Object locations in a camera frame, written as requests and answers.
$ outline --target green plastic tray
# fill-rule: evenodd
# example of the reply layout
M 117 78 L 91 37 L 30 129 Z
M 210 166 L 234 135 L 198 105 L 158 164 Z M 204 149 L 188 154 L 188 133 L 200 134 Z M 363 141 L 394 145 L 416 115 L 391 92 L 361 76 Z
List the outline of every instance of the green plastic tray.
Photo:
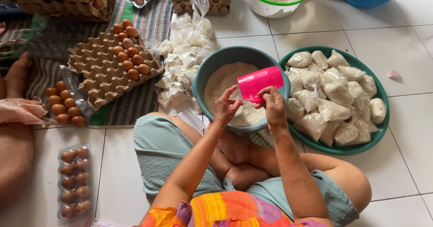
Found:
M 310 146 L 316 150 L 319 150 L 321 152 L 326 152 L 326 153 L 333 154 L 333 155 L 355 155 L 355 154 L 358 154 L 361 152 L 365 152 L 368 149 L 372 148 L 374 145 L 376 145 L 382 139 L 382 137 L 385 135 L 386 130 L 388 129 L 388 124 L 389 124 L 388 98 L 386 96 L 386 93 L 385 93 L 385 90 L 384 90 L 382 84 L 380 83 L 378 78 L 373 74 L 373 72 L 370 69 L 368 69 L 368 67 L 366 67 L 365 64 L 363 64 L 361 61 L 359 61 L 357 58 L 353 57 L 352 55 L 350 55 L 346 52 L 343 52 L 341 50 L 338 50 L 336 48 L 323 47 L 323 46 L 311 46 L 311 47 L 303 47 L 303 48 L 296 49 L 295 51 L 289 53 L 284 58 L 282 58 L 281 61 L 279 62 L 279 64 L 280 64 L 281 68 L 286 70 L 284 63 L 286 63 L 286 61 L 290 57 L 292 57 L 292 55 L 295 53 L 303 52 L 303 51 L 307 51 L 307 52 L 312 53 L 316 50 L 320 50 L 320 51 L 322 51 L 322 53 L 327 58 L 329 58 L 331 56 L 331 51 L 333 49 L 335 49 L 337 52 L 341 53 L 343 55 L 343 57 L 347 60 L 347 62 L 350 64 L 351 67 L 355 67 L 355 68 L 358 68 L 360 70 L 363 70 L 363 71 L 367 72 L 367 75 L 373 77 L 373 79 L 375 80 L 375 83 L 376 83 L 376 87 L 377 87 L 377 93 L 375 96 L 373 96 L 373 98 L 380 98 L 385 103 L 386 108 L 387 108 L 385 120 L 382 122 L 382 124 L 376 125 L 377 128 L 379 129 L 379 131 L 376 133 L 373 133 L 371 135 L 371 141 L 370 142 L 357 144 L 357 145 L 353 145 L 353 146 L 328 147 L 323 142 L 314 141 L 309 135 L 295 130 L 295 128 L 293 128 L 290 124 L 289 124 L 289 130 L 290 130 L 291 134 L 294 135 L 296 138 L 298 138 L 301 142 L 303 142 L 303 143 L 307 144 L 308 146 Z

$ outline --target colorful striped shirt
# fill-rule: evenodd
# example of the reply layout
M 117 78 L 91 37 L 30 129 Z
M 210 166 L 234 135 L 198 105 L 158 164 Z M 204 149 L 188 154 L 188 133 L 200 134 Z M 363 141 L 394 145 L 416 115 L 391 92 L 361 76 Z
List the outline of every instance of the colorful striped shirt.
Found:
M 283 211 L 243 191 L 194 197 L 179 207 L 154 207 L 143 227 L 327 227 L 314 220 L 293 223 Z

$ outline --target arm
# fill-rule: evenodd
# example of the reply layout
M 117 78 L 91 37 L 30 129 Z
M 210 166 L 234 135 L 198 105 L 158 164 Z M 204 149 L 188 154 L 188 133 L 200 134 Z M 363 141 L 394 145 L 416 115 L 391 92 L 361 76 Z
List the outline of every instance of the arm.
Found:
M 215 119 L 204 136 L 192 147 L 162 185 L 152 205 L 177 208 L 181 201 L 189 202 L 200 183 L 224 128 L 241 106 L 241 100 L 229 100 L 237 86 L 227 89 L 215 101 Z M 147 213 L 141 220 L 143 225 Z
M 265 99 L 265 102 L 256 104 L 256 108 L 266 108 L 268 126 L 275 137 L 275 151 L 284 193 L 293 218 L 295 221 L 313 219 L 332 227 L 325 200 L 290 136 L 284 97 L 273 86 L 263 89 L 257 95 Z

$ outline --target pink plastic cup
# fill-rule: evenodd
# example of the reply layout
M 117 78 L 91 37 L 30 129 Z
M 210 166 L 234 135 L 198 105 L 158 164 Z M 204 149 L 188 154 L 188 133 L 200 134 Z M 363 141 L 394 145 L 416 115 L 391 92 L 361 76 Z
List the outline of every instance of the pink plastic cup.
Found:
M 263 97 L 257 96 L 258 92 L 268 86 L 278 89 L 284 86 L 284 81 L 279 67 L 274 66 L 238 77 L 238 86 L 244 100 L 258 103 L 264 101 Z

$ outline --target white tile floor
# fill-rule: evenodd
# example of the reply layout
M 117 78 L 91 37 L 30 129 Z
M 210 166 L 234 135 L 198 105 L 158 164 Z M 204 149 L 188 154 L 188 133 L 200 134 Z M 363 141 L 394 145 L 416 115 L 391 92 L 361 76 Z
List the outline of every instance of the white tile floor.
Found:
M 251 46 L 276 60 L 300 47 L 335 47 L 359 58 L 379 78 L 389 96 L 389 130 L 371 150 L 337 157 L 363 170 L 373 189 L 373 202 L 351 227 L 433 226 L 432 3 L 393 0 L 358 9 L 344 0 L 306 0 L 288 17 L 266 19 L 244 0 L 232 0 L 229 15 L 207 16 L 221 47 Z M 388 79 L 391 69 L 400 72 L 401 79 Z M 177 115 L 186 107 L 191 105 L 159 111 Z M 0 213 L 0 226 L 56 225 L 57 152 L 84 141 L 92 143 L 96 218 L 117 227 L 141 220 L 149 205 L 132 147 L 132 128 L 44 129 L 35 130 L 35 138 L 32 182 L 11 208 Z

